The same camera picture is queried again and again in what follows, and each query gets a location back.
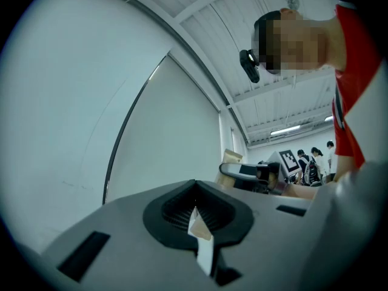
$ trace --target black hair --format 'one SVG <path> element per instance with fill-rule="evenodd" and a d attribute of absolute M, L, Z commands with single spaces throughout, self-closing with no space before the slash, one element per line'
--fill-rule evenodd
<path fill-rule="evenodd" d="M 318 150 L 316 147 L 311 148 L 311 153 L 317 153 L 318 155 L 323 156 L 322 152 Z"/>
<path fill-rule="evenodd" d="M 255 41 L 258 41 L 260 63 L 272 73 L 280 72 L 280 36 L 273 34 L 273 21 L 280 20 L 280 11 L 272 11 L 255 22 Z"/>

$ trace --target person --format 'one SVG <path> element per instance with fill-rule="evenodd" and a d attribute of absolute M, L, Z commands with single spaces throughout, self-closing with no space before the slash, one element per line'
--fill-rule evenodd
<path fill-rule="evenodd" d="M 319 175 L 319 169 L 317 175 L 313 174 L 310 176 L 310 184 L 307 183 L 304 179 L 304 175 L 306 173 L 306 166 L 310 160 L 312 160 L 314 163 L 315 159 L 312 156 L 308 156 L 304 154 L 303 150 L 298 150 L 298 163 L 301 166 L 302 170 L 298 173 L 298 180 L 296 182 L 297 185 L 304 185 L 304 186 L 318 186 L 320 185 L 320 175 Z"/>
<path fill-rule="evenodd" d="M 337 155 L 335 154 L 335 148 L 333 141 L 327 142 L 327 148 L 329 149 L 329 169 L 330 169 L 330 180 L 333 181 L 335 172 L 337 171 Z"/>
<path fill-rule="evenodd" d="M 327 171 L 327 167 L 326 167 L 325 160 L 323 159 L 322 151 L 318 150 L 316 147 L 312 147 L 311 154 L 314 156 L 319 173 L 321 174 L 321 180 L 324 183 L 330 182 L 331 181 L 330 174 Z"/>
<path fill-rule="evenodd" d="M 333 99 L 335 153 L 338 155 L 334 181 L 360 168 L 365 154 L 373 155 L 373 159 L 376 154 L 381 155 L 380 159 L 386 158 L 376 143 L 368 141 L 371 130 L 384 130 L 386 125 L 383 128 L 376 126 L 376 120 L 365 119 L 360 127 L 360 117 L 374 117 L 377 109 L 386 107 L 379 98 L 381 94 L 364 94 L 366 88 L 371 87 L 370 92 L 384 92 L 386 63 L 351 3 L 340 2 L 336 6 L 336 16 L 325 21 L 304 18 L 288 8 L 265 14 L 255 22 L 252 53 L 273 74 L 280 70 L 318 69 L 323 65 L 335 69 L 340 102 L 335 103 Z M 381 133 L 372 136 L 382 139 Z"/>

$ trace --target black slot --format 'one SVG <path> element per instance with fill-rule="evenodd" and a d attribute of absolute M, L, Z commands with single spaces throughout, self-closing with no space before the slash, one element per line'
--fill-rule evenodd
<path fill-rule="evenodd" d="M 296 216 L 304 216 L 304 214 L 306 213 L 306 209 L 300 209 L 286 205 L 280 205 L 278 208 L 276 208 L 276 210 L 291 213 L 292 215 Z"/>
<path fill-rule="evenodd" d="M 144 226 L 166 247 L 196 252 L 198 241 L 187 234 L 195 207 L 214 236 L 215 250 L 239 244 L 253 224 L 252 209 L 243 202 L 190 180 L 151 201 L 143 212 Z"/>
<path fill-rule="evenodd" d="M 67 257 L 58 270 L 79 282 L 109 238 L 108 234 L 93 232 Z"/>

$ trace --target red shirt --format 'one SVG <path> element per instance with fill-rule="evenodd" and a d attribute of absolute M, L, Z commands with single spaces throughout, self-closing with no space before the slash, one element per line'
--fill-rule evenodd
<path fill-rule="evenodd" d="M 343 99 L 343 116 L 355 105 L 358 98 L 369 85 L 382 57 L 378 53 L 373 39 L 358 17 L 355 10 L 336 6 L 336 14 L 341 23 L 346 43 L 346 69 L 336 70 L 335 77 L 338 90 Z M 360 168 L 365 159 L 361 149 L 345 120 L 345 130 L 335 120 L 333 109 L 337 155 L 353 156 L 356 166 Z"/>

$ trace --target gray surface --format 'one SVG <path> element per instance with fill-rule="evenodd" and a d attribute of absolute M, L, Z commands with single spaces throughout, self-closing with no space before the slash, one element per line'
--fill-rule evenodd
<path fill-rule="evenodd" d="M 221 249 L 227 266 L 242 277 L 224 290 L 313 290 L 334 279 L 360 253 L 373 234 L 388 165 L 364 166 L 338 185 L 320 187 L 313 201 L 227 189 L 206 182 L 244 203 L 255 222 L 242 243 Z M 142 213 L 153 199 L 183 182 L 117 199 L 63 233 L 44 252 L 57 266 L 92 231 L 111 235 L 81 280 L 87 290 L 215 290 L 192 252 L 164 247 L 146 230 Z M 304 217 L 276 210 L 307 209 Z"/>
<path fill-rule="evenodd" d="M 84 290 L 76 281 L 56 270 L 46 259 L 41 258 L 41 256 L 31 248 L 18 242 L 16 243 L 16 246 L 27 264 L 32 266 L 40 276 L 44 278 L 45 282 L 51 286 L 55 286 L 56 290 Z"/>

